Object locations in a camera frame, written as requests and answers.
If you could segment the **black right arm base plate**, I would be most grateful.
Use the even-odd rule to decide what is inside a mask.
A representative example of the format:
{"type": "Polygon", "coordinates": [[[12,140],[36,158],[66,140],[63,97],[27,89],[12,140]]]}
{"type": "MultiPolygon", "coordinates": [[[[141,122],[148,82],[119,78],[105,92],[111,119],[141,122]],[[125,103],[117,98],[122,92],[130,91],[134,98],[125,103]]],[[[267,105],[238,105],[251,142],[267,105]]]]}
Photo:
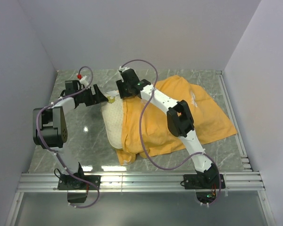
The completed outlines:
{"type": "Polygon", "coordinates": [[[183,181],[180,182],[186,190],[189,189],[218,189],[219,188],[219,177],[216,176],[211,182],[206,181],[197,174],[184,174],[183,181]]]}

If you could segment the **cream quilted pillow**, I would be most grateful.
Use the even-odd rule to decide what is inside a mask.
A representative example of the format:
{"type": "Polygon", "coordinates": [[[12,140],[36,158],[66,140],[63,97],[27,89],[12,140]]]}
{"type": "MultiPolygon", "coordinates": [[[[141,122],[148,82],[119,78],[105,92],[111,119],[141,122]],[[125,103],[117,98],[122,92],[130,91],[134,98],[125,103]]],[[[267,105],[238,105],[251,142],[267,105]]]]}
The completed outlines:
{"type": "Polygon", "coordinates": [[[122,149],[123,100],[119,91],[108,91],[105,94],[108,102],[101,104],[101,113],[106,127],[110,145],[117,150],[122,149]]]}

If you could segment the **orange pillowcase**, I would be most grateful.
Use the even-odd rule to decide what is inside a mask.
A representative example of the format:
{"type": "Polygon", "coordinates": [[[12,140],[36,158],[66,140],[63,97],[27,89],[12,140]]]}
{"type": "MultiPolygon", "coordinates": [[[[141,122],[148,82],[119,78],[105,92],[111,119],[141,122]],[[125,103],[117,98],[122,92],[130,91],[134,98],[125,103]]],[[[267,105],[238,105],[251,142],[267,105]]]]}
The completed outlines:
{"type": "Polygon", "coordinates": [[[184,149],[179,136],[186,137],[192,129],[202,145],[237,133],[228,116],[201,86],[174,75],[158,81],[156,88],[175,100],[165,113],[139,97],[122,100],[122,147],[117,150],[122,166],[133,163],[137,155],[145,158],[184,149]]]}

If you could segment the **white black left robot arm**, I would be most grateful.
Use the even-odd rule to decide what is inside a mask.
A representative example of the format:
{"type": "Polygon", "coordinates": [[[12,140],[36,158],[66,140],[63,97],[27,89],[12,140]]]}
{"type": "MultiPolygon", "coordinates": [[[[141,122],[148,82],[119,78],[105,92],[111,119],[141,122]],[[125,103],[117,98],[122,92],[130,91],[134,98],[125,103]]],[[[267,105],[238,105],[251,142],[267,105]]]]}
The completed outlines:
{"type": "Polygon", "coordinates": [[[95,93],[86,81],[66,81],[58,101],[33,110],[33,141],[54,156],[59,165],[59,182],[68,189],[83,189],[88,183],[81,164],[65,145],[68,138],[65,114],[80,104],[91,106],[108,102],[99,87],[96,84],[93,87],[95,93]]]}

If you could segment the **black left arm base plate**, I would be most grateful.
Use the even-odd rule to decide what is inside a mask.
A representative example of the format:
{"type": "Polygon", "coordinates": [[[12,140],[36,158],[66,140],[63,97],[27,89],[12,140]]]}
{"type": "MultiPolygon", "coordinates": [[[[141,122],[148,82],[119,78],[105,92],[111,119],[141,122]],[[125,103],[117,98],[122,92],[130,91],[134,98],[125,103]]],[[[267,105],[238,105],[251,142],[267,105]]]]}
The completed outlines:
{"type": "Polygon", "coordinates": [[[58,178],[58,190],[97,190],[100,187],[100,175],[84,175],[82,172],[74,174],[76,177],[92,183],[93,186],[70,175],[62,174],[57,168],[54,170],[54,175],[58,178]]]}

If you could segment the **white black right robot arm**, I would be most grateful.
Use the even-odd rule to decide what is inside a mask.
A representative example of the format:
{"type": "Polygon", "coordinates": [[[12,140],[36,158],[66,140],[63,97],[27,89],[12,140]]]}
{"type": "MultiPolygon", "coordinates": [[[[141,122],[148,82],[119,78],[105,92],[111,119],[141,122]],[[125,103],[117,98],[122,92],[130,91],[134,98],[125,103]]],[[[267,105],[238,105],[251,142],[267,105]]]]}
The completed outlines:
{"type": "Polygon", "coordinates": [[[140,80],[134,69],[130,67],[119,67],[118,71],[122,80],[116,82],[121,98],[139,97],[146,104],[139,118],[139,136],[146,157],[157,168],[162,170],[174,170],[181,167],[189,159],[192,159],[196,171],[196,178],[203,188],[211,188],[213,185],[222,187],[221,176],[213,159],[205,153],[200,144],[194,127],[194,120],[186,101],[175,100],[159,91],[155,84],[148,80],[140,80]],[[142,117],[149,104],[153,104],[166,115],[167,128],[169,132],[181,140],[185,149],[190,153],[178,166],[164,168],[157,165],[146,151],[142,138],[142,117]]]}

